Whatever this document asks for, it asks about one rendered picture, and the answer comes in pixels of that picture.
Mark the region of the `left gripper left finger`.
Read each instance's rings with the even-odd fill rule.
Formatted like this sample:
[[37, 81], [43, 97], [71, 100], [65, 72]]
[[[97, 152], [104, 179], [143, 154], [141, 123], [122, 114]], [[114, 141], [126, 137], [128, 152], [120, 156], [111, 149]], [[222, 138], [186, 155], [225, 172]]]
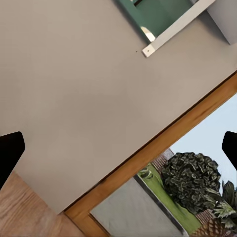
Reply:
[[0, 189], [24, 151], [25, 142], [20, 131], [0, 137]]

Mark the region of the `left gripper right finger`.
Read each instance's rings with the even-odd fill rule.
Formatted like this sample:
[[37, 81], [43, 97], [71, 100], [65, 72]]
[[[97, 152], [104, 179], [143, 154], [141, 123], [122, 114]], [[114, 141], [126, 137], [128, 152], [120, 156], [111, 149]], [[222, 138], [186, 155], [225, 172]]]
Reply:
[[222, 150], [237, 170], [237, 133], [227, 131], [222, 142]]

